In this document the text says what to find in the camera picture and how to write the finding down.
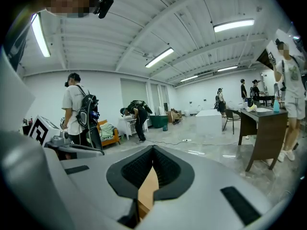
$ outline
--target glossy floor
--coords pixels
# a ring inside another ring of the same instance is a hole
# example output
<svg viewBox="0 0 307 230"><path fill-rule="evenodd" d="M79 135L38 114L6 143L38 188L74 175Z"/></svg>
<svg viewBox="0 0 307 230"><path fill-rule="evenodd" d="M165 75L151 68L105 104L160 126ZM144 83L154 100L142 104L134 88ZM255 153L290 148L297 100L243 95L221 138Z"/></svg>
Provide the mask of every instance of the glossy floor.
<svg viewBox="0 0 307 230"><path fill-rule="evenodd" d="M245 172L249 158L253 151L252 139L243 138L241 146L238 146L240 133L240 121L235 122L235 134L233 135L232 123L227 123L225 131L217 136L199 135L196 132L196 117L183 117L180 124L168 124L168 131L149 128L145 133L147 141L137 145L137 135L120 140L121 145L109 145L105 148L106 154L132 149L137 146L160 145L170 149L189 152L193 156L202 156L222 163L230 170L239 174L242 178L260 189L273 205L295 192L295 188L304 174L307 162L307 138L304 134L299 136L299 146L294 151L295 161L284 159L283 163L276 163L273 171L263 161L255 161L249 172ZM191 142L181 142L183 139L191 139Z"/></svg>

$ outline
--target chair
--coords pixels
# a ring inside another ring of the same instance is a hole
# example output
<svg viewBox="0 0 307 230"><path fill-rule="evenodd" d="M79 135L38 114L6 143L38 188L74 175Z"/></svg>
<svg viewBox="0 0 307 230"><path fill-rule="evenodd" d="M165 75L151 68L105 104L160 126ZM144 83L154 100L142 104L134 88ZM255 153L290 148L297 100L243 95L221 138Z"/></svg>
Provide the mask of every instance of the chair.
<svg viewBox="0 0 307 230"><path fill-rule="evenodd" d="M105 123L107 123L107 120L103 120L103 121L98 122L98 125L97 125L98 131L100 130L100 126L105 124ZM112 144L112 143L115 143L115 142L118 142L120 144L117 128L115 128L114 131L113 131L113 139L102 141L101 145L106 146L106 145L109 145L109 144Z"/></svg>
<svg viewBox="0 0 307 230"><path fill-rule="evenodd" d="M228 120L232 120L232 131L233 131L233 134L235 134L235 125L234 125L234 121L239 121L241 120L241 113L238 112L238 111L235 111L235 110L230 110L230 109L225 109L225 113L226 113L226 117L227 117L227 120L226 120L226 124L228 122Z"/></svg>

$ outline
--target black pants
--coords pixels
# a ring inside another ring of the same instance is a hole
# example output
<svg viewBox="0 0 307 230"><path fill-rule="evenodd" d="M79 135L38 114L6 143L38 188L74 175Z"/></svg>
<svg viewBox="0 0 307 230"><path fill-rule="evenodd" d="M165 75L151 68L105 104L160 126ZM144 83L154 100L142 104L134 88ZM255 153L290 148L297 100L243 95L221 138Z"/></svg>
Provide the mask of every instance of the black pants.
<svg viewBox="0 0 307 230"><path fill-rule="evenodd" d="M86 133L88 132L88 129L85 129L80 136L76 135L69 135L69 138L73 141L74 144L76 145L82 145L82 146L87 146L88 147L88 143L86 140Z"/></svg>
<svg viewBox="0 0 307 230"><path fill-rule="evenodd" d="M143 131L143 124L145 123L147 117L148 117L148 114L145 109L139 110L139 114L138 114L138 117L135 123L135 131L138 134L140 140L146 140L144 131Z"/></svg>

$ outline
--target trash can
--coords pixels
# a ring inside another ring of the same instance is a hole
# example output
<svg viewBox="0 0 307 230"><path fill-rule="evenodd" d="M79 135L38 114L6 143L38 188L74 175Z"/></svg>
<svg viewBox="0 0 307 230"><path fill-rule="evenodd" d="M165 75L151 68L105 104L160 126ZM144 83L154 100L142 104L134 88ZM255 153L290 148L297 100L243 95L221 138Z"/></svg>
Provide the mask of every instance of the trash can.
<svg viewBox="0 0 307 230"><path fill-rule="evenodd" d="M165 125L167 126L168 115L150 115L149 118L154 128L162 128Z"/></svg>

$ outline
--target white table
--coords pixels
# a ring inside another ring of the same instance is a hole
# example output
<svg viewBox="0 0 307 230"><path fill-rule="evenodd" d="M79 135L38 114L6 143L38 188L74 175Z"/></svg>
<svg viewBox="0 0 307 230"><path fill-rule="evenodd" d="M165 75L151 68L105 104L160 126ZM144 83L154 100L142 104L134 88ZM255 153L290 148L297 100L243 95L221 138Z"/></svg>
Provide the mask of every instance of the white table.
<svg viewBox="0 0 307 230"><path fill-rule="evenodd" d="M132 116L123 116L119 118L118 129L127 136L127 140L129 140L129 136L132 136L133 134L136 133L135 129L131 124L135 120L136 118L132 118ZM147 119L143 125L143 130L147 132L148 132L148 125L147 125L148 120L149 119Z"/></svg>
<svg viewBox="0 0 307 230"><path fill-rule="evenodd" d="M216 109L202 110L196 115L197 133L204 135L222 134L222 115Z"/></svg>

